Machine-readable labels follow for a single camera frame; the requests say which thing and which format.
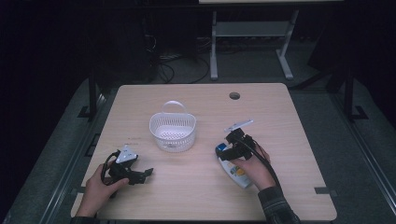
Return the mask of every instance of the light wood tabletop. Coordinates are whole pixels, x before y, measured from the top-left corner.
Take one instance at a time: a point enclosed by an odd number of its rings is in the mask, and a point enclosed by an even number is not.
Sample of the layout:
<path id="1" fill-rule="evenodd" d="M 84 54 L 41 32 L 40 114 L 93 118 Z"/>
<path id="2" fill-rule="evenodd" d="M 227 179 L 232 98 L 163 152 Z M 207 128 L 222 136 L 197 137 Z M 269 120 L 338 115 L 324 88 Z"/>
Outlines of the light wood tabletop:
<path id="1" fill-rule="evenodd" d="M 229 94 L 238 92 L 240 99 Z M 196 138 L 187 151 L 160 150 L 149 130 L 165 102 L 186 106 L 196 119 Z M 169 112 L 181 112 L 170 107 Z M 136 220 L 265 220 L 254 186 L 242 189 L 227 176 L 215 147 L 225 128 L 243 127 L 270 154 L 285 197 L 301 220 L 334 220 L 336 211 L 306 138 L 289 91 L 283 84 L 132 85 L 120 87 L 82 186 L 97 166 L 124 145 L 139 155 L 132 170 L 154 168 L 145 184 L 127 186 L 99 212 L 99 218 Z M 80 204 L 76 198 L 73 216 Z"/>

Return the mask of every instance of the gray floor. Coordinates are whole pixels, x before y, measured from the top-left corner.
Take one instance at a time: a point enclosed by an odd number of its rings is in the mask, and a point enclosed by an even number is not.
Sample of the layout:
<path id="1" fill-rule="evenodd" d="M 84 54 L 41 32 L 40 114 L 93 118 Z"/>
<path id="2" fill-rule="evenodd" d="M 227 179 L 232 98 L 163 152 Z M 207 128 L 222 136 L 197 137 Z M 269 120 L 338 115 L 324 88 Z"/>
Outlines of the gray floor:
<path id="1" fill-rule="evenodd" d="M 248 45 L 234 54 L 219 54 L 219 80 L 206 76 L 198 83 L 282 82 L 293 86 L 318 71 L 306 65 L 315 43 L 292 42 L 287 53 L 295 76 L 287 81 L 276 58 L 279 42 Z M 200 55 L 208 62 L 208 53 Z M 190 83 L 205 74 L 203 61 L 182 59 L 167 63 L 175 70 L 171 83 Z M 167 67 L 164 71 L 170 76 Z M 161 84 L 157 77 L 152 84 Z M 318 166 L 338 213 L 334 224 L 396 223 L 396 216 L 373 175 L 370 152 L 391 186 L 396 184 L 396 134 L 375 106 L 368 91 L 355 81 L 354 105 L 360 105 L 369 119 L 350 123 L 342 113 L 343 90 L 329 94 L 327 78 L 303 91 L 290 91 Z M 9 223 L 68 223 L 90 157 L 92 139 L 100 134 L 117 93 L 117 88 L 100 98 L 99 112 L 92 122 L 78 118 L 88 105 L 88 81 L 81 83 L 49 139 L 42 155 L 10 210 Z"/>

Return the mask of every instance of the metal frame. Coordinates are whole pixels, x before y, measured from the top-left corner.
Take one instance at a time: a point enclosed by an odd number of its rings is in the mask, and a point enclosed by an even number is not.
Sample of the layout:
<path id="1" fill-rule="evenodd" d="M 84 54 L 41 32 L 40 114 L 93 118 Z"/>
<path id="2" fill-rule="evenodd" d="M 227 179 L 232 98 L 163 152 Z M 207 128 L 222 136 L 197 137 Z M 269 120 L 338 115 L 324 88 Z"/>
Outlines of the metal frame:
<path id="1" fill-rule="evenodd" d="M 276 50 L 276 56 L 279 59 L 285 78 L 292 80 L 293 74 L 285 55 L 298 13 L 299 10 L 294 10 L 289 21 L 217 21 L 217 11 L 213 11 L 210 78 L 212 80 L 219 78 L 216 57 L 216 38 L 218 36 L 284 36 L 285 42 L 281 49 Z"/>

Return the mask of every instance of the hand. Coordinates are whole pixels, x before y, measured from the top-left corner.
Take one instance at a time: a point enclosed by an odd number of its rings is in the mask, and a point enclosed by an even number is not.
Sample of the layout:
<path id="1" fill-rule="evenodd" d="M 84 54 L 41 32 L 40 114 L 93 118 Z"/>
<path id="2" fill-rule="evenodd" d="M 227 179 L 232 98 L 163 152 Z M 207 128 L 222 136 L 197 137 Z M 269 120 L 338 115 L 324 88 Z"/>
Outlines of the hand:
<path id="1" fill-rule="evenodd" d="M 112 185 L 105 185 L 101 179 L 102 169 L 103 164 L 99 165 L 93 176 L 87 180 L 76 217 L 94 217 L 114 192 L 128 184 L 129 179 L 123 178 Z"/>
<path id="2" fill-rule="evenodd" d="M 270 162 L 270 156 L 260 146 L 256 144 L 255 149 L 260 155 L 264 156 L 265 159 Z M 230 162 L 244 170 L 247 177 L 259 190 L 267 189 L 276 185 L 270 172 L 255 155 L 247 161 L 236 159 Z"/>

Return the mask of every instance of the sleeve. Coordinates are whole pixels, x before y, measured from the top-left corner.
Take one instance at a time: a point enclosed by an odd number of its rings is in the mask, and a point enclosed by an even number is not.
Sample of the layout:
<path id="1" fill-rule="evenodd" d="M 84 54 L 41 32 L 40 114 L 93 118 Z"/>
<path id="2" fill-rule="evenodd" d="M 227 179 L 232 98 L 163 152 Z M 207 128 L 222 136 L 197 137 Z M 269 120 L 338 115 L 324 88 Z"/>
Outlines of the sleeve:
<path id="1" fill-rule="evenodd" d="M 99 224 L 99 220 L 94 217 L 72 217 L 70 224 Z"/>
<path id="2" fill-rule="evenodd" d="M 300 219 L 291 210 L 279 187 L 263 189 L 259 192 L 259 199 L 262 203 L 262 210 L 264 211 L 268 224 L 300 223 Z"/>

